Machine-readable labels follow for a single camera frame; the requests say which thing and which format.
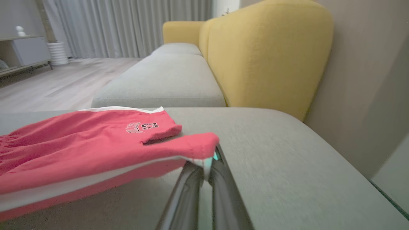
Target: white figurine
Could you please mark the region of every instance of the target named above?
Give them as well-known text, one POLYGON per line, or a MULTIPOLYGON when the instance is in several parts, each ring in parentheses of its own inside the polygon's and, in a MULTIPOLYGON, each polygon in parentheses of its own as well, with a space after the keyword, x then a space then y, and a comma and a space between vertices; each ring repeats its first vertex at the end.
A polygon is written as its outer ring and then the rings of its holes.
POLYGON ((21 27, 21 26, 16 26, 16 30, 17 30, 17 34, 18 34, 19 37, 24 37, 24 36, 26 36, 23 27, 21 27))

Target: printed logo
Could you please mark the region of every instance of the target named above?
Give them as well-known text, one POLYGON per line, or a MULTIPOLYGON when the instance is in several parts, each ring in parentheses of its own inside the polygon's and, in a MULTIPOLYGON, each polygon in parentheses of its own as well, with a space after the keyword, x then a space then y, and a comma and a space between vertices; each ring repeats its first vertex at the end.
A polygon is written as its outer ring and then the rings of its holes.
POLYGON ((139 125, 141 126, 142 130, 148 130, 148 129, 153 129, 156 127, 159 127, 158 124, 155 123, 151 123, 151 124, 142 124, 140 122, 135 122, 135 123, 130 123, 126 126, 126 131, 128 133, 144 133, 144 131, 141 131, 139 129, 139 125))
POLYGON ((157 123, 151 123, 151 124, 143 124, 141 125, 141 127, 143 130, 147 130, 147 129, 153 129, 159 126, 157 125, 157 123))

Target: yellow sofa backrest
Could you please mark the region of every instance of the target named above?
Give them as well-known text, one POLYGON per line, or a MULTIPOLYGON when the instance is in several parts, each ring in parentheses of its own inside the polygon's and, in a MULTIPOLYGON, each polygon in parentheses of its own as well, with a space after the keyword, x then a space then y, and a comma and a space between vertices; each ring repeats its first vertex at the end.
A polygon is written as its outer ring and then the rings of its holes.
POLYGON ((310 0, 265 0, 207 21, 199 48, 228 106, 304 120, 333 39, 330 13, 310 0))

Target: red shorts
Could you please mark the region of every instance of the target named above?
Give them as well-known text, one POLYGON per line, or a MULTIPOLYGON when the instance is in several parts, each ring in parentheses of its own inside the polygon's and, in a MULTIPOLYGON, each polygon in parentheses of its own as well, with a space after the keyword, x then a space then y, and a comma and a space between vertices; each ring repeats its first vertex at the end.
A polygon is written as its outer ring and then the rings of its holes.
POLYGON ((0 221, 81 199, 186 160, 211 164, 218 137, 183 136, 158 108, 103 107, 66 113, 0 137, 0 221))

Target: sofa armrest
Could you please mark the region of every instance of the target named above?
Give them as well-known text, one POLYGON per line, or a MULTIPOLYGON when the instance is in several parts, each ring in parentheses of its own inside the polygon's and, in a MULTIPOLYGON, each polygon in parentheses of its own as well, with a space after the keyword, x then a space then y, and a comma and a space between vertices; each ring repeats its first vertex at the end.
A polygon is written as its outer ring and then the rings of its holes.
POLYGON ((163 24, 163 42, 191 43, 199 47, 200 28, 204 22, 173 21, 163 24))

